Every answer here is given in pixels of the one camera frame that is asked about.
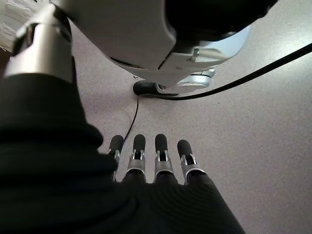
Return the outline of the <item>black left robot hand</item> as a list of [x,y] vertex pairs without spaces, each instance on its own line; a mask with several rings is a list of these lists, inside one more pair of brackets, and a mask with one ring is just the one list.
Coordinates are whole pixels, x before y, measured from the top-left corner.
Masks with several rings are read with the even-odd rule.
[[0,81],[0,231],[3,234],[241,234],[243,229],[196,160],[177,144],[185,183],[156,136],[155,180],[143,170],[144,137],[114,180],[123,139],[100,154],[86,120],[66,15],[50,3],[17,33]]

